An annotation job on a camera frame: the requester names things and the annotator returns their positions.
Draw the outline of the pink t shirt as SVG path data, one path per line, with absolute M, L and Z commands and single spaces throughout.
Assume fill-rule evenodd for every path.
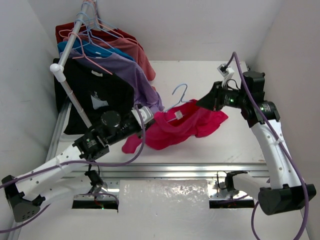
M 163 150 L 191 136 L 204 138 L 229 118 L 223 111 L 210 111 L 197 106 L 197 102 L 192 99 L 166 112 L 156 112 L 155 123 L 146 130 L 145 144 L 154 150 Z

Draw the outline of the blue wire hanger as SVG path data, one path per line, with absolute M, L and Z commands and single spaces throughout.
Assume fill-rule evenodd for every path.
M 190 100 L 185 100 L 185 99 L 184 99 L 184 97 L 185 97 L 185 95 L 186 95 L 186 92 L 187 92 L 187 90 L 188 90 L 188 84 L 187 84 L 187 83 L 181 83 L 181 84 L 177 85 L 177 86 L 175 87 L 175 89 L 173 90 L 173 92 L 172 92 L 171 95 L 173 96 L 173 95 L 176 93 L 177 89 L 179 89 L 180 87 L 184 87 L 184 90 L 183 90 L 183 92 L 182 92 L 182 94 L 181 94 L 178 102 L 175 103 L 174 105 L 172 105 L 171 107 L 167 108 L 167 109 L 164 111 L 164 113 L 167 113 L 169 110 L 171 110 L 171 109 L 173 109 L 173 108 L 177 108 L 177 107 L 179 107 L 179 106 L 183 106 L 183 105 L 185 105 L 185 104 L 189 104 L 189 103 L 192 103 L 192 102 L 193 102 L 192 99 L 190 99 Z M 174 117 L 173 117 L 173 118 L 171 118 L 171 119 L 169 119 L 169 120 L 166 120 L 165 122 L 166 122 L 166 123 L 170 123 L 170 122 L 173 122 L 173 121 L 180 121 L 180 120 L 182 120 L 182 119 L 185 120 L 187 117 L 188 117 L 188 114 L 182 113 L 180 110 L 178 110 L 177 113 L 174 114 Z

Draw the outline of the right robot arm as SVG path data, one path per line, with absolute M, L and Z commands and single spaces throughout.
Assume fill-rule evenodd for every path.
M 316 194 L 313 184 L 307 184 L 305 197 L 302 183 L 288 158 L 288 148 L 282 136 L 280 115 L 275 104 L 264 99 L 265 74 L 246 71 L 240 89 L 231 89 L 216 81 L 197 106 L 219 111 L 223 107 L 241 110 L 242 117 L 256 137 L 266 162 L 269 182 L 250 176 L 243 170 L 231 171 L 225 177 L 230 193 L 244 191 L 256 199 L 262 211 L 270 216 L 301 210 Z

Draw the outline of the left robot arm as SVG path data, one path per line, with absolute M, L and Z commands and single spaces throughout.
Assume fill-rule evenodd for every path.
M 97 196 L 105 183 L 96 170 L 81 176 L 65 176 L 86 165 L 97 165 L 97 160 L 109 147 L 134 134 L 145 136 L 154 123 L 148 107 L 132 109 L 124 117 L 114 110 L 103 113 L 100 121 L 92 125 L 80 138 L 63 152 L 36 169 L 14 177 L 2 179 L 1 188 L 17 223 L 27 221 L 56 200 L 74 195 Z

